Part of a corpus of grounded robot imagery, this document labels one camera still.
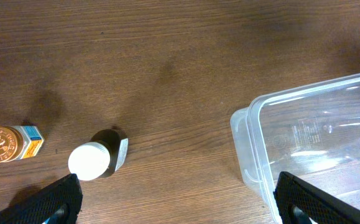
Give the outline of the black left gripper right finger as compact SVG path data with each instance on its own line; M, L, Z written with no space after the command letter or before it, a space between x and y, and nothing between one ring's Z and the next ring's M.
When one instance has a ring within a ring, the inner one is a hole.
M274 198L286 224L360 224L360 210L289 172L280 173Z

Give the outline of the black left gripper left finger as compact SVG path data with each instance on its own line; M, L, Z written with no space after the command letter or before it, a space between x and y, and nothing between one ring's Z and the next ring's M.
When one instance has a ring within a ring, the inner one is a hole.
M76 223L83 194L77 175L68 174L29 198L0 211L4 223Z

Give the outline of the dark brown syrup bottle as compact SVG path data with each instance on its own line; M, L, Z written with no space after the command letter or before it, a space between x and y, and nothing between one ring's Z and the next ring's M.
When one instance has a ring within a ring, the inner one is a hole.
M124 165L128 147L129 139L120 129L101 130L72 151L69 171L83 181L109 177Z

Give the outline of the gold-lid small balm jar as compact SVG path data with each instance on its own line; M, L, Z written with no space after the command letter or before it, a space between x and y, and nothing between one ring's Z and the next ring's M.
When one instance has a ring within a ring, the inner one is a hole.
M44 141L36 126L0 126L0 163L35 157Z

